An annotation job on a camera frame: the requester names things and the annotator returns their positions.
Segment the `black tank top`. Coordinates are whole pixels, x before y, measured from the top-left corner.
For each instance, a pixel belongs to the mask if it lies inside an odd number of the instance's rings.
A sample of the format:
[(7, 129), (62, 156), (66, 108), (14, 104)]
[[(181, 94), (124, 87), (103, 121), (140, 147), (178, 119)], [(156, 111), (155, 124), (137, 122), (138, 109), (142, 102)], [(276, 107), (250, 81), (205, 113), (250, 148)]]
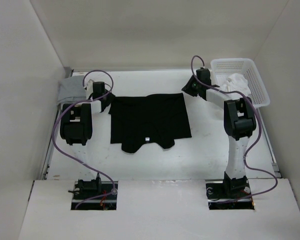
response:
[(109, 114), (110, 143), (121, 144), (128, 154), (150, 143), (167, 150), (175, 140), (192, 137), (182, 93), (115, 97)]

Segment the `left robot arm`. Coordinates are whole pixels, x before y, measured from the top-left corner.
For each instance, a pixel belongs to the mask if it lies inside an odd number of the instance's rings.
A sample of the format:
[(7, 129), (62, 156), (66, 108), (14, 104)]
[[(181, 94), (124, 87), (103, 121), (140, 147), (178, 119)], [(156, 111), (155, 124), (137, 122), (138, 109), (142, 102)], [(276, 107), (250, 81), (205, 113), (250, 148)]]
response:
[(104, 112), (114, 99), (107, 83), (90, 80), (85, 88), (85, 98), (74, 103), (62, 104), (62, 117), (59, 120), (60, 137), (70, 146), (73, 157), (79, 163), (92, 169), (93, 117)]

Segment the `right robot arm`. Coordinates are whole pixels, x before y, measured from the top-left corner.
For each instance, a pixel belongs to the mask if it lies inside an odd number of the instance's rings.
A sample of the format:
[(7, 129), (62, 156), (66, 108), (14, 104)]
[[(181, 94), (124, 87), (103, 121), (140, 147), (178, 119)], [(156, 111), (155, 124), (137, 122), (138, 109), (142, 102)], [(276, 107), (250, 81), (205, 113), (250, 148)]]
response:
[(196, 70), (196, 75), (191, 76), (181, 90), (223, 110), (223, 126), (229, 140), (228, 163), (222, 183), (206, 185), (207, 198), (213, 201), (241, 198), (242, 191), (248, 187), (244, 153), (257, 127), (251, 106), (242, 97), (219, 92), (217, 86), (212, 85), (210, 71), (203, 67)]

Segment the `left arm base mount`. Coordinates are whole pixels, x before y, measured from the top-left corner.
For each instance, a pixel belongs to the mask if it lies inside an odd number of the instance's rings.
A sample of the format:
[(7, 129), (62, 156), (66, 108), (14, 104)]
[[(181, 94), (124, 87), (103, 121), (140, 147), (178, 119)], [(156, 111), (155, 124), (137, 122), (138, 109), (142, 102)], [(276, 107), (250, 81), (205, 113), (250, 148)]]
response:
[(115, 211), (117, 209), (117, 195), (111, 190), (110, 181), (101, 181), (99, 177), (90, 181), (80, 179), (75, 182), (72, 194), (71, 210), (77, 211)]

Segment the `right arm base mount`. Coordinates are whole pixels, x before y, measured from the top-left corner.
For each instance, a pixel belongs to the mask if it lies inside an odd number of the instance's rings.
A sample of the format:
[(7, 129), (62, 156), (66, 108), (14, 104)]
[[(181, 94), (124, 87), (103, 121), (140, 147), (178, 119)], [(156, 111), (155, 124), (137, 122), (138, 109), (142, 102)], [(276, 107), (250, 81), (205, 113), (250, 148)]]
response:
[(254, 210), (249, 182), (244, 187), (227, 192), (221, 181), (209, 181), (205, 184), (209, 210)]

